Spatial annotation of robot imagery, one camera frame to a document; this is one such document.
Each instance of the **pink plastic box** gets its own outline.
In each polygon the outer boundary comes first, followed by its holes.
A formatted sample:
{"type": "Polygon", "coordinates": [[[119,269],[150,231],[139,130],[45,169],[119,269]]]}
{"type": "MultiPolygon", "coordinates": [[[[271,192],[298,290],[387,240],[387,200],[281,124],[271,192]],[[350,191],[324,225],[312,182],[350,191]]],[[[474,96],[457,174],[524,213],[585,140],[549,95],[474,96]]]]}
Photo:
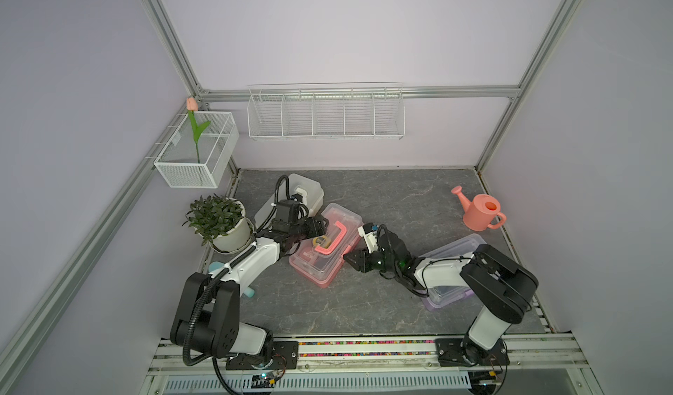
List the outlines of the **pink plastic box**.
{"type": "Polygon", "coordinates": [[[325,235],[329,245],[316,246],[314,239],[304,240],[297,253],[290,256],[290,265],[324,289],[343,265],[343,255],[358,244],[358,227],[363,223],[358,214],[335,203],[328,205],[322,215],[330,222],[325,235]]]}

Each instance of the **transparent plastic box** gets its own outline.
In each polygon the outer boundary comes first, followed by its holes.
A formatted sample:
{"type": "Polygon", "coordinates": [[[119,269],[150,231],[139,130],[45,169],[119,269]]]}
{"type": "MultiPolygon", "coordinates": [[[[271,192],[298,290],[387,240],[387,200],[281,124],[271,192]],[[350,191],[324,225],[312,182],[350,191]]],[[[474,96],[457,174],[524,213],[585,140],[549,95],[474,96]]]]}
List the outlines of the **transparent plastic box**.
{"type": "Polygon", "coordinates": [[[341,269],[343,255],[358,244],[358,227],[363,223],[358,214],[335,203],[328,205],[322,215],[330,222],[326,239],[304,240],[297,253],[290,256],[290,265],[319,287],[325,288],[341,269]]]}
{"type": "MultiPolygon", "coordinates": [[[[451,243],[434,249],[423,258],[446,259],[457,258],[460,255],[471,254],[480,245],[486,243],[480,235],[473,233],[462,239],[452,241],[451,243]]],[[[455,301],[462,300],[475,294],[469,287],[460,286],[442,286],[428,289],[428,297],[423,298],[423,304],[429,311],[441,309],[455,301]]]]}

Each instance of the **green leaves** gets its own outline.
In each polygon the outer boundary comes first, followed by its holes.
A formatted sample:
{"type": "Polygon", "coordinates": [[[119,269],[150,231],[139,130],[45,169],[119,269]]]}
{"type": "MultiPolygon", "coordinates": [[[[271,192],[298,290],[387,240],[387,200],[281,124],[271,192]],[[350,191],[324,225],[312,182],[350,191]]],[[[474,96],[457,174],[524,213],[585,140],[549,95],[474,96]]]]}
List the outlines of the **green leaves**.
{"type": "Polygon", "coordinates": [[[190,210],[185,214],[189,227],[194,227],[195,233],[203,236],[201,246],[212,242],[217,236],[226,234],[233,229],[243,217],[242,208],[233,199],[208,196],[200,197],[189,205],[190,210]]]}
{"type": "Polygon", "coordinates": [[[202,124],[197,123],[197,119],[194,117],[194,112],[191,110],[187,111],[187,116],[189,116],[189,122],[192,124],[192,132],[194,133],[194,143],[198,144],[198,139],[201,138],[201,134],[210,126],[210,121],[205,121],[202,124]]]}
{"type": "Polygon", "coordinates": [[[198,139],[201,138],[201,134],[206,128],[210,126],[210,121],[205,121],[204,123],[198,125],[196,130],[194,130],[194,142],[198,143],[198,139]]]}

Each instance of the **robotic arm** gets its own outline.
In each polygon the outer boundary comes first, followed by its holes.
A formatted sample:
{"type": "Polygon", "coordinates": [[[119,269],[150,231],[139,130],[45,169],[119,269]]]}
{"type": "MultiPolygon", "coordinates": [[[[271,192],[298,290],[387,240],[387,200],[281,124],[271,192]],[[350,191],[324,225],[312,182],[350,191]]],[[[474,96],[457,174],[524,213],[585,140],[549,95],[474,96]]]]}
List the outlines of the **robotic arm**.
{"type": "Polygon", "coordinates": [[[440,365],[509,364],[501,337],[530,308],[538,287],[532,273],[488,244],[458,258],[437,260],[412,257],[404,242],[383,224],[365,224],[359,233],[367,248],[344,255],[356,270],[378,270],[420,297],[427,297],[427,289],[433,287],[469,287],[484,303],[462,340],[437,340],[440,365]]]}
{"type": "Polygon", "coordinates": [[[300,201],[276,199],[272,214],[247,250],[210,274],[194,273],[187,279],[170,333],[171,342],[183,347],[186,365],[193,366],[211,356],[221,359],[238,354],[248,355],[246,360],[253,366],[272,364],[273,335],[239,322],[239,297],[262,271],[301,240],[325,234],[327,220],[321,215],[307,215],[300,201]],[[276,217],[271,228],[265,229],[273,214],[276,217]],[[204,307],[213,299],[212,312],[208,312],[204,307]],[[192,349],[202,354],[192,358],[192,349]]]}
{"type": "MultiPolygon", "coordinates": [[[[227,363],[227,368],[233,369],[291,366],[280,353],[289,345],[287,342],[277,347],[271,331],[239,320],[243,289],[301,240],[326,232],[327,220],[322,215],[309,217],[309,209],[301,203],[302,196],[290,196],[288,181],[287,176],[282,176],[276,183],[273,209],[257,229],[254,243],[220,269],[210,274],[194,273],[187,279],[170,333],[170,340],[183,347],[182,358],[187,366],[213,357],[218,377],[221,375],[215,359],[224,357],[236,357],[236,361],[227,363]],[[283,180],[286,199],[279,200],[283,180]],[[212,308],[206,308],[213,300],[212,308]],[[191,350],[201,354],[192,358],[191,350]],[[274,362],[274,357],[282,358],[284,363],[274,362]]],[[[509,364],[501,337],[511,324],[520,323],[530,308],[538,286],[533,274],[487,244],[470,254],[438,260],[411,256],[405,243],[383,224],[365,224],[359,233],[367,248],[344,255],[356,270],[377,270],[419,297],[427,297],[427,290],[433,287],[469,287],[484,303],[464,337],[435,340],[441,366],[509,364]]],[[[277,375],[260,376],[263,377],[256,383],[260,385],[257,388],[271,388],[277,375]]]]}

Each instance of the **white wire basket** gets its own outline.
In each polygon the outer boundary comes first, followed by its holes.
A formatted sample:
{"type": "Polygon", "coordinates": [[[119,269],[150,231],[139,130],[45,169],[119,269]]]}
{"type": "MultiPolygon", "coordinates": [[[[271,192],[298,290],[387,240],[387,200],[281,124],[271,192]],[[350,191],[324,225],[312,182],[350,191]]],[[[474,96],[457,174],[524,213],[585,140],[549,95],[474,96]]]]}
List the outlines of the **white wire basket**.
{"type": "Polygon", "coordinates": [[[402,88],[262,92],[248,102],[256,141],[397,138],[405,135],[402,88]]]}
{"type": "Polygon", "coordinates": [[[154,165],[171,188],[216,189],[238,141],[238,128],[230,112],[194,112],[194,117],[198,124],[211,122],[198,139],[200,163],[185,114],[154,165]]]}

